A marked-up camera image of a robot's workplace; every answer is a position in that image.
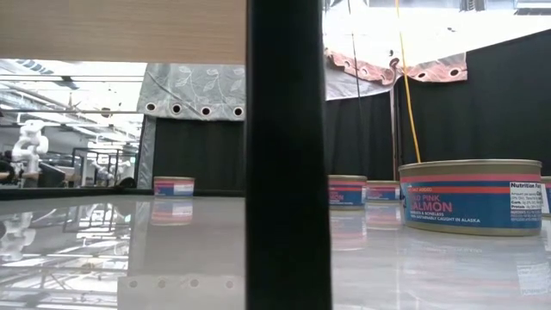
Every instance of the wooden panel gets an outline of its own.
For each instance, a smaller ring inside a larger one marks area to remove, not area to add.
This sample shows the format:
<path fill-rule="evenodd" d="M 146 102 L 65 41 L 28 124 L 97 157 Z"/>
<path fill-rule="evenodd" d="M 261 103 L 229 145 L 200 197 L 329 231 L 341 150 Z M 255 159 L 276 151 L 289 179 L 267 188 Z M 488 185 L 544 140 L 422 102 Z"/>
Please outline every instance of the wooden panel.
<path fill-rule="evenodd" d="M 0 58 L 243 64 L 245 0 L 0 0 Z"/>

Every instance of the reflective floor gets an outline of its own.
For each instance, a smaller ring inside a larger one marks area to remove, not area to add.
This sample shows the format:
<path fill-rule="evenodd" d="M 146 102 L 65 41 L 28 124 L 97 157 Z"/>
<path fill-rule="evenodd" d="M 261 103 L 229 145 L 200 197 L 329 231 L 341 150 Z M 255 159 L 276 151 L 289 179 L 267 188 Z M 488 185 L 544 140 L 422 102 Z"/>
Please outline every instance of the reflective floor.
<path fill-rule="evenodd" d="M 331 212 L 335 309 L 549 309 L 539 237 L 404 228 L 392 205 Z M 244 200 L 0 202 L 0 308 L 244 309 Z"/>

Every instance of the yellow cord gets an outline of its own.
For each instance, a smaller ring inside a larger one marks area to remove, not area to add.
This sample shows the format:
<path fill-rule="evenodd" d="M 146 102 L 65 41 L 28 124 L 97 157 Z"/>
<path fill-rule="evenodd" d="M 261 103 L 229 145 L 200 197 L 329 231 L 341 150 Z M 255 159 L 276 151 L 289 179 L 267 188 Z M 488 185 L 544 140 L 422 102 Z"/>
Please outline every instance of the yellow cord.
<path fill-rule="evenodd" d="M 399 21 L 399 0 L 396 1 L 396 15 Z M 404 52 L 404 41 L 402 40 L 402 28 L 399 28 L 399 44 L 402 48 L 402 64 L 404 64 L 404 82 L 406 83 L 406 98 L 407 98 L 407 110 L 410 114 L 410 124 L 412 125 L 413 143 L 415 144 L 415 155 L 417 155 L 417 162 L 421 162 L 421 154 L 419 153 L 419 144 L 417 142 L 417 133 L 415 131 L 415 121 L 413 121 L 412 112 L 412 98 L 410 97 L 410 85 L 407 82 L 407 65 L 406 65 L 406 53 Z"/>

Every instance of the black curtain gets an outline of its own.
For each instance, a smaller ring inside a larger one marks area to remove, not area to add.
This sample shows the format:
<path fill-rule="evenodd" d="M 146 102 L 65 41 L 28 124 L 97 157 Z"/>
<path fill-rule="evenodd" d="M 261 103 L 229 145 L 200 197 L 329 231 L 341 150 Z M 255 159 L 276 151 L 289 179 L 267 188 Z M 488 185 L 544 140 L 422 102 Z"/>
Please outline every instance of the black curtain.
<path fill-rule="evenodd" d="M 329 174 L 392 180 L 389 94 L 329 101 L 325 155 Z M 244 123 L 157 119 L 155 177 L 194 177 L 210 195 L 245 190 Z"/>
<path fill-rule="evenodd" d="M 194 177 L 195 189 L 245 188 L 244 123 L 157 119 L 153 176 Z"/>
<path fill-rule="evenodd" d="M 551 31 L 467 53 L 468 80 L 410 81 L 423 161 L 523 158 L 551 174 Z M 403 79 L 396 85 L 401 162 L 416 162 Z"/>
<path fill-rule="evenodd" d="M 325 167 L 332 175 L 393 179 L 389 93 L 327 102 Z"/>

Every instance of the black pole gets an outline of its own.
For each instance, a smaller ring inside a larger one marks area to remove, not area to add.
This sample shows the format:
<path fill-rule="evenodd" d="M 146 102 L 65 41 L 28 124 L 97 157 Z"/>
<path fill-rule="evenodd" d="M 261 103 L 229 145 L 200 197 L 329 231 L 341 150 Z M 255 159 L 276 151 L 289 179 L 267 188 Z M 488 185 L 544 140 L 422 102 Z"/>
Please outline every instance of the black pole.
<path fill-rule="evenodd" d="M 246 302 L 331 309 L 321 1 L 247 1 Z"/>

